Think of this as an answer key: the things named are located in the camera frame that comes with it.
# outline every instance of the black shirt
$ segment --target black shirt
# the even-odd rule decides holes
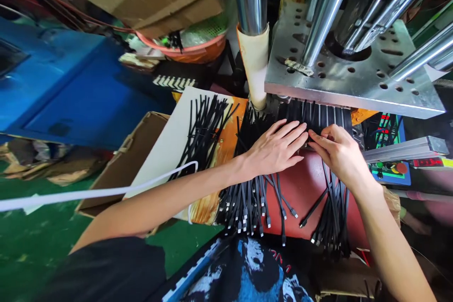
[[[38,300],[313,301],[303,246],[271,238],[215,237],[170,279],[162,248],[138,237],[99,241],[69,255]]]

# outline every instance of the red button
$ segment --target red button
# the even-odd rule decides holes
[[[402,174],[407,174],[409,169],[407,168],[406,164],[398,163],[398,164],[396,164],[396,171],[398,171],[399,173],[402,173]]]

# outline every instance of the orange basket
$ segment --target orange basket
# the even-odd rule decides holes
[[[161,51],[170,59],[191,64],[206,64],[214,61],[220,56],[225,48],[226,43],[226,34],[221,34],[201,45],[184,48],[181,53],[179,50],[169,49],[165,46],[159,46],[158,44],[155,44],[151,39],[146,38],[139,32],[135,33],[144,44]]]

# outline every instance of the steel plate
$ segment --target steel plate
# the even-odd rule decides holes
[[[306,5],[296,3],[289,3],[282,10],[282,16],[274,27],[266,92],[421,119],[444,113],[444,106],[424,68],[398,84],[389,80],[391,68],[415,50],[401,20],[373,42],[371,55],[364,61],[347,61],[323,49],[312,77],[280,64],[277,56],[301,59],[304,44],[301,39],[293,38],[293,34],[310,33],[309,23],[303,19],[306,10]]]

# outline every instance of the debris on floor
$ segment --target debris on floor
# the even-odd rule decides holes
[[[47,178],[60,186],[87,178],[103,168],[111,157],[108,151],[23,138],[0,146],[0,159],[9,163],[3,171],[5,178]]]

